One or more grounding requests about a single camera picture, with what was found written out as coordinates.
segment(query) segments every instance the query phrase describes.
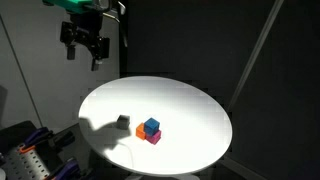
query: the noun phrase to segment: pink cube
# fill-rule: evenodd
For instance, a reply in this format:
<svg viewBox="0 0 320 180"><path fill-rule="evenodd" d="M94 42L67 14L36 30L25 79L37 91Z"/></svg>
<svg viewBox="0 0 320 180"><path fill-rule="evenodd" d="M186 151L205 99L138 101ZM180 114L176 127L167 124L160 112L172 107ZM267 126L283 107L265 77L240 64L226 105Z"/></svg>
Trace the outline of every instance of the pink cube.
<svg viewBox="0 0 320 180"><path fill-rule="evenodd" d="M157 142L160 140L161 138L161 131L159 130L156 134L154 134L153 136L148 136L146 134L146 140L149 141L151 144L157 144Z"/></svg>

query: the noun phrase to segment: dark background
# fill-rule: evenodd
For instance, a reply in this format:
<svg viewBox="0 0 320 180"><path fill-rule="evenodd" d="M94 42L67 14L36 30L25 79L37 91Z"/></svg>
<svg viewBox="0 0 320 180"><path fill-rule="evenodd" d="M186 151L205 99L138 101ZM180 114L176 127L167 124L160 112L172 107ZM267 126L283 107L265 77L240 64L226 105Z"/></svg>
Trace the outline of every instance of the dark background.
<svg viewBox="0 0 320 180"><path fill-rule="evenodd" d="M198 87L223 107L274 0L129 1L122 75ZM319 179L319 1L285 1L232 110L230 157L267 179Z"/></svg>

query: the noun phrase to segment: black cube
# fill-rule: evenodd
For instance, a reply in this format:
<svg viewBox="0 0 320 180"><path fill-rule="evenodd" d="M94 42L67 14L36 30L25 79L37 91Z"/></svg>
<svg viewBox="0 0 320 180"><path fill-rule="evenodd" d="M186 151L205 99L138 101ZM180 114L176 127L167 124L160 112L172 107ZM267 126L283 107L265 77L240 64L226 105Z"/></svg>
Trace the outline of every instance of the black cube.
<svg viewBox="0 0 320 180"><path fill-rule="evenodd" d="M117 128L127 130L130 124L130 116L120 115L117 120Z"/></svg>

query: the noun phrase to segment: white round table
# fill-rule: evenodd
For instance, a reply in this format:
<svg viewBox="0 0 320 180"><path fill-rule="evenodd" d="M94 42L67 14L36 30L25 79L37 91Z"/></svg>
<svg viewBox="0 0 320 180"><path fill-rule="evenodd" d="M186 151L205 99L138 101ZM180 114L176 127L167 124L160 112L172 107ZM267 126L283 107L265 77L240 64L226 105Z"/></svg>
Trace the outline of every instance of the white round table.
<svg viewBox="0 0 320 180"><path fill-rule="evenodd" d="M128 130L115 127L130 116ZM160 122L156 145L136 136L149 118ZM201 90L176 80L138 76L106 83L79 111L81 132L99 155L125 170L174 177L201 171L228 149L232 126L224 109Z"/></svg>

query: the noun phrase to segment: small cube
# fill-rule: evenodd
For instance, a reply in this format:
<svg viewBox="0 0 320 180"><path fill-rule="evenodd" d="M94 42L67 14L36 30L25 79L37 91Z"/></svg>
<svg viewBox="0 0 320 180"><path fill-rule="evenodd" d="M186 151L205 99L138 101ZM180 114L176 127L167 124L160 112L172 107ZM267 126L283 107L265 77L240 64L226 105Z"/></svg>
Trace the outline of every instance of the small cube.
<svg viewBox="0 0 320 180"><path fill-rule="evenodd" d="M130 124L130 116L120 115L117 120L117 128L127 130Z"/></svg>
<svg viewBox="0 0 320 180"><path fill-rule="evenodd" d="M161 138L161 130L156 132L156 134L153 136L146 135L147 141L149 141L151 144L154 144L154 145L157 144L157 142L160 140L160 138Z"/></svg>
<svg viewBox="0 0 320 180"><path fill-rule="evenodd" d="M136 136L142 140L146 139L146 133L143 131L144 124L141 123L137 128L136 128Z"/></svg>
<svg viewBox="0 0 320 180"><path fill-rule="evenodd" d="M144 132L148 136L153 136L158 132L160 127L160 123L153 118L150 118L148 121L144 123Z"/></svg>

